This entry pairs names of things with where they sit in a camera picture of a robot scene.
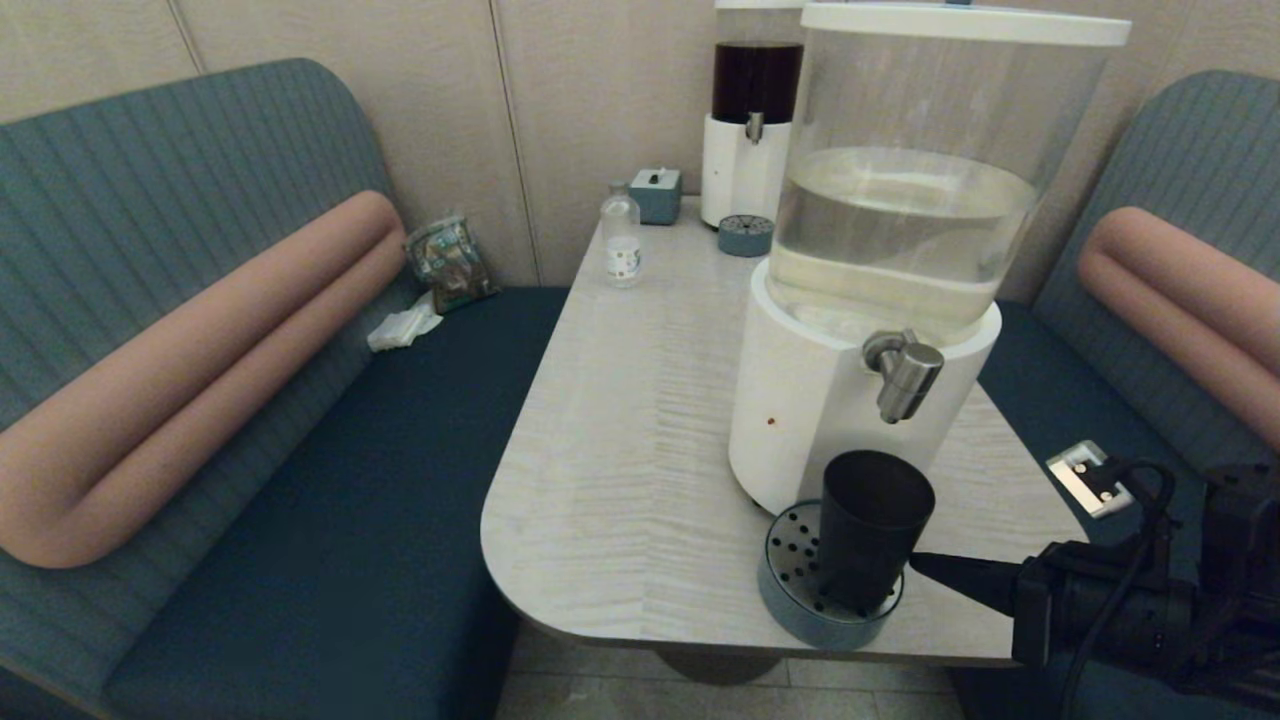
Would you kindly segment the large white dispenser lid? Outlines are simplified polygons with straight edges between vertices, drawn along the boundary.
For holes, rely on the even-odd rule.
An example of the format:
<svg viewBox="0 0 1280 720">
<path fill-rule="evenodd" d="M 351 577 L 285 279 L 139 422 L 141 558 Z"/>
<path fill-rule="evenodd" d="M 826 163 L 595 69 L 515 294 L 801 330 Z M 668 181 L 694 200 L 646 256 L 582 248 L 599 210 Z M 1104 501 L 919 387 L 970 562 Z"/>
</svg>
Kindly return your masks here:
<svg viewBox="0 0 1280 720">
<path fill-rule="evenodd" d="M 954 3 L 809 3 L 806 29 L 1056 47 L 1121 47 L 1132 22 Z"/>
</svg>

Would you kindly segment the large steel dispenser tap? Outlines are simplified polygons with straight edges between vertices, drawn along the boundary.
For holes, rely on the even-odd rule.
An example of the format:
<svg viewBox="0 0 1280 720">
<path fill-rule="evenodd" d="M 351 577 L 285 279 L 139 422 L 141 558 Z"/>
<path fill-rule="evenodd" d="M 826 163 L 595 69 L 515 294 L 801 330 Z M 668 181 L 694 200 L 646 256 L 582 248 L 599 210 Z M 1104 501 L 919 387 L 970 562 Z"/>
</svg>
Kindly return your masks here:
<svg viewBox="0 0 1280 720">
<path fill-rule="evenodd" d="M 868 369 L 883 386 L 876 404 L 890 425 L 911 419 L 945 366 L 945 356 L 919 340 L 915 331 L 877 331 L 861 350 Z"/>
</svg>

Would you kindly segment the round metal drip tray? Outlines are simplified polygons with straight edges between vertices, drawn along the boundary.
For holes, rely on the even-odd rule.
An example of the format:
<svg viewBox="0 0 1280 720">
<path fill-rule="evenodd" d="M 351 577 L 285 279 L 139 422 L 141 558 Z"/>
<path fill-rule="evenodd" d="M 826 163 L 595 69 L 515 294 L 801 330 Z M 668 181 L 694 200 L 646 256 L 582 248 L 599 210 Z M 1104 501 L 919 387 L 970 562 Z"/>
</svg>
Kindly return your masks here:
<svg viewBox="0 0 1280 720">
<path fill-rule="evenodd" d="M 819 544 L 819 500 L 804 500 L 774 518 L 756 566 L 763 603 L 780 626 L 806 646 L 832 652 L 859 651 L 879 635 L 900 605 L 905 574 L 899 574 L 877 609 L 850 609 L 822 589 Z"/>
</svg>

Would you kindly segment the printed snack bag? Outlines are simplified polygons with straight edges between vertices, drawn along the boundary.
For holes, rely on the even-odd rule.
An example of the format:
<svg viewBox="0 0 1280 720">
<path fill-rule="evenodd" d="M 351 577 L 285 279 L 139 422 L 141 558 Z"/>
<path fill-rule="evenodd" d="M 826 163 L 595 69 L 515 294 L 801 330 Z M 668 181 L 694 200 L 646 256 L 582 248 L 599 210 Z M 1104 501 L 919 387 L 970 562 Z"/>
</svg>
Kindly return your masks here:
<svg viewBox="0 0 1280 720">
<path fill-rule="evenodd" d="M 413 231 L 404 251 L 413 275 L 430 291 L 434 309 L 440 315 L 502 291 L 462 214 L 448 215 Z"/>
</svg>

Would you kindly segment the white crumpled tissue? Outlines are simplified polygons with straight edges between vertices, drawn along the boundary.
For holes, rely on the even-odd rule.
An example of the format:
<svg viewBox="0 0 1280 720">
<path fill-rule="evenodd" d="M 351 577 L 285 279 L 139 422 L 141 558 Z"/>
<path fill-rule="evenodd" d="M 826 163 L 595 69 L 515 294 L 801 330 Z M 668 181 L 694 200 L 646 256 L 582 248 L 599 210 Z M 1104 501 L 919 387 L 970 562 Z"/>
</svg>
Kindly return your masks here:
<svg viewBox="0 0 1280 720">
<path fill-rule="evenodd" d="M 428 291 L 408 309 L 389 314 L 366 338 L 369 348 L 378 354 L 411 347 L 416 338 L 440 325 L 443 316 L 436 311 L 434 292 Z"/>
</svg>

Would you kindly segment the large clear water dispenser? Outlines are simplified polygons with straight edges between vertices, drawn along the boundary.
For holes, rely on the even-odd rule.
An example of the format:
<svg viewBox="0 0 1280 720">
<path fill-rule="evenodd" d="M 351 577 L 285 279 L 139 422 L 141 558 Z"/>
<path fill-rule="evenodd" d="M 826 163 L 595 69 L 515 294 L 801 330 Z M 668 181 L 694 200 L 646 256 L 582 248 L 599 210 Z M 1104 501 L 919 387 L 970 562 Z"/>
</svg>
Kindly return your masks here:
<svg viewBox="0 0 1280 720">
<path fill-rule="evenodd" d="M 728 443 L 737 483 L 773 514 L 818 497 L 847 451 L 931 468 L 1001 333 L 996 295 L 1126 46 L 803 31 Z M 890 425 L 861 350 L 906 328 L 945 365 L 916 414 Z"/>
</svg>

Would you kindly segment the small blue drip tray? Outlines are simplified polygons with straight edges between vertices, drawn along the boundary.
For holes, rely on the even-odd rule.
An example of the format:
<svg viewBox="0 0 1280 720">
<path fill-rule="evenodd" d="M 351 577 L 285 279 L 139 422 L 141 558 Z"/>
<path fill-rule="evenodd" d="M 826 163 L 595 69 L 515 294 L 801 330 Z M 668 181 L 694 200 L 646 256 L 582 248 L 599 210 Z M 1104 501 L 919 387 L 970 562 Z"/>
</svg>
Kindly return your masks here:
<svg viewBox="0 0 1280 720">
<path fill-rule="evenodd" d="M 717 227 L 717 247 L 735 258 L 765 256 L 772 247 L 774 223 L 767 217 L 733 214 Z"/>
</svg>

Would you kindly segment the teal upholstered bench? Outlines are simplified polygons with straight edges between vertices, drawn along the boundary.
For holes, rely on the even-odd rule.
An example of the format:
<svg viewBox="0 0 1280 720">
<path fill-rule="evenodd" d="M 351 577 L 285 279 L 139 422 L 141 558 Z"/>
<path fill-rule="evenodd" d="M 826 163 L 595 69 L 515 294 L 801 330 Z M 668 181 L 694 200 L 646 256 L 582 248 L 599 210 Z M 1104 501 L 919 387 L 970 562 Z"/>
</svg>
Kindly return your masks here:
<svg viewBox="0 0 1280 720">
<path fill-rule="evenodd" d="M 372 123 L 307 59 L 0 126 L 0 432 L 364 191 L 398 211 Z M 518 619 L 481 512 L 567 293 L 506 290 L 372 352 L 420 295 L 404 252 L 118 550 L 0 550 L 0 720 L 492 719 Z"/>
<path fill-rule="evenodd" d="M 1111 211 L 1138 208 L 1216 247 L 1279 291 L 1231 300 L 1260 311 L 1280 351 L 1280 79 L 1204 70 L 1151 99 L 1112 151 L 1033 304 L 1002 301 L 1004 328 L 979 382 L 1038 462 L 1089 439 L 1178 479 L 1171 570 L 1193 582 L 1204 473 L 1280 468 L 1280 451 L 1231 415 L 1080 283 L 1078 260 Z"/>
</svg>

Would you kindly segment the blue-grey tissue box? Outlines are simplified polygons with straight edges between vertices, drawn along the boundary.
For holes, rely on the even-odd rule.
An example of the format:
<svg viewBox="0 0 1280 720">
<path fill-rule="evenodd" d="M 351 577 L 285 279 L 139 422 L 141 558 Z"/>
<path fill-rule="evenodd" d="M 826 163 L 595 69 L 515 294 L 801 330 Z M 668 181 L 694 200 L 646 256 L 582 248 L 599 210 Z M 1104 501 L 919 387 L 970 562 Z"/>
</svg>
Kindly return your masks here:
<svg viewBox="0 0 1280 720">
<path fill-rule="evenodd" d="M 668 167 L 641 168 L 628 186 L 643 225 L 673 225 L 684 196 L 684 174 Z"/>
</svg>

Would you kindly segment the small dark drink dispenser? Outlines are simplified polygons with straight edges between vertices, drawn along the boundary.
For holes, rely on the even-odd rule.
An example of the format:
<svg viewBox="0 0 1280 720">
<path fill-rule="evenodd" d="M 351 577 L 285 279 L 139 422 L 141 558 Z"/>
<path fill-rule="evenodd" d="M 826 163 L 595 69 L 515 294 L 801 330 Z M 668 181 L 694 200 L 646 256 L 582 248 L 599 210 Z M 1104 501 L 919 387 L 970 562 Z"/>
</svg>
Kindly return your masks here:
<svg viewBox="0 0 1280 720">
<path fill-rule="evenodd" d="M 701 219 L 708 225 L 733 214 L 777 217 L 804 58 L 801 13 L 716 10 L 701 156 Z M 744 133 L 750 111 L 764 111 L 756 146 Z"/>
</svg>

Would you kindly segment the black plastic cup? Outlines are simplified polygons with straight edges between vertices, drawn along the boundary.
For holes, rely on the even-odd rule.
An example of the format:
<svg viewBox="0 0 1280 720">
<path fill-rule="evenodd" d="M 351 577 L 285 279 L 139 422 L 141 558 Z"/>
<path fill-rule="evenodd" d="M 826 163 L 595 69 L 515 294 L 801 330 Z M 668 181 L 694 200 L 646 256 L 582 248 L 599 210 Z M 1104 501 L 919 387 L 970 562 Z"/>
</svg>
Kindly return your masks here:
<svg viewBox="0 0 1280 720">
<path fill-rule="evenodd" d="M 874 612 L 916 547 L 936 507 L 931 480 L 910 462 L 855 450 L 823 471 L 819 589 L 854 612 Z"/>
</svg>

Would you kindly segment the clear plastic bottle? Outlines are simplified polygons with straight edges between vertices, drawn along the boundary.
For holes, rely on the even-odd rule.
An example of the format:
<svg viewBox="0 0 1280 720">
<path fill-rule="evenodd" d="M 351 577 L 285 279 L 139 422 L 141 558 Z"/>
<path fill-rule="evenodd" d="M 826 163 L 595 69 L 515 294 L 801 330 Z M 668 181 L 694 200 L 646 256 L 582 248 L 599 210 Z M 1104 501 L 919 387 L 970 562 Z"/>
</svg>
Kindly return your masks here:
<svg viewBox="0 0 1280 720">
<path fill-rule="evenodd" d="M 605 249 L 605 275 L 616 288 L 631 288 L 640 278 L 643 251 L 640 206 L 623 181 L 609 183 L 600 206 L 600 231 Z"/>
</svg>

